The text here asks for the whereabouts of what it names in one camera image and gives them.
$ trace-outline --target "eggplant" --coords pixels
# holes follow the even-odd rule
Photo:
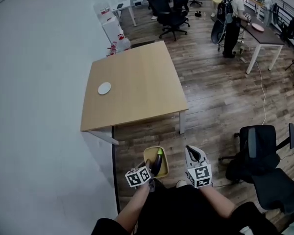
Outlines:
[[[154,176],[157,176],[159,171],[160,171],[160,167],[161,167],[161,163],[162,163],[162,157],[163,157],[163,150],[161,148],[159,148],[159,150],[157,152],[156,160],[155,160],[155,162],[153,162],[152,168],[151,168],[151,173]]]

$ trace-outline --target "white plate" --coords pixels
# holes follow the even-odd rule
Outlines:
[[[110,91],[110,89],[111,89],[111,84],[109,82],[104,82],[98,87],[98,93],[100,95],[105,95]]]

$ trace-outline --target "white cable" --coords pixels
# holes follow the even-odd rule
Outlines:
[[[253,54],[252,54],[251,51],[250,51],[250,47],[249,47],[247,44],[245,44],[245,45],[248,47],[248,49],[249,49],[249,53],[250,53],[250,55],[251,55],[251,57],[252,57]],[[260,70],[260,68],[259,68],[259,65],[258,65],[257,61],[255,61],[255,63],[256,63],[256,65],[257,65],[258,70],[259,70],[259,73],[260,73],[260,78],[261,78],[261,89],[263,90],[263,93],[264,93],[264,103],[263,103],[263,107],[264,107],[265,119],[264,119],[263,123],[261,124],[261,125],[263,125],[263,124],[265,123],[265,121],[266,121],[266,118],[267,118],[267,116],[266,116],[266,109],[265,109],[266,94],[265,94],[265,91],[264,91],[264,88],[263,88],[263,77],[262,77],[262,75],[261,75],[261,70]]]

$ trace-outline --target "wooden floor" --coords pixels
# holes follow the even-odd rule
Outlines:
[[[213,169],[213,183],[218,191],[238,205],[253,201],[259,207],[253,185],[229,185],[230,182],[225,178],[226,164],[218,164],[218,157],[237,152],[233,134],[240,128],[262,124],[265,115],[261,78],[256,65],[247,75],[245,71],[248,63],[244,64],[239,57],[233,60],[223,58],[222,51],[218,52],[217,46],[212,44],[211,6],[210,1],[204,1],[202,8],[198,5],[191,7],[191,27],[181,27],[188,31],[188,35],[177,32],[177,42],[173,41],[171,33],[162,39],[189,103],[185,133],[180,135],[178,132],[178,114],[115,128],[115,138],[120,141],[115,156],[121,209],[134,194],[134,190],[128,186],[125,173],[143,160],[143,151],[147,147],[154,145],[164,147],[168,156],[170,172],[161,180],[167,187],[174,186],[180,179],[186,179],[184,147],[194,145],[207,154]],[[201,10],[202,14],[206,12],[206,20],[195,17],[196,10]],[[135,8],[134,14],[137,27],[132,25],[128,11],[123,11],[122,28],[126,37],[133,44],[158,40],[162,28],[157,21],[150,19],[151,11],[142,6]],[[245,43],[253,53],[256,41],[248,33]],[[284,70],[292,63],[294,50],[284,46],[274,68],[268,71],[275,50],[262,48],[257,61],[266,92],[265,124],[275,126],[280,142],[288,135],[288,123],[294,123],[294,77],[290,70]],[[251,60],[248,50],[243,53],[243,57],[248,62]],[[294,149],[291,151],[284,147],[278,154],[282,159],[279,167],[294,179]],[[266,216],[280,230],[288,221],[288,217],[278,210],[268,211]]]

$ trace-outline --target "white shirt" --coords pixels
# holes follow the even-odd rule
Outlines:
[[[274,0],[265,0],[265,6],[267,10],[271,10],[274,5]]]
[[[231,1],[231,5],[233,8],[233,16],[234,17],[238,16],[239,10],[242,10],[242,11],[245,10],[243,0],[233,0],[233,1]]]

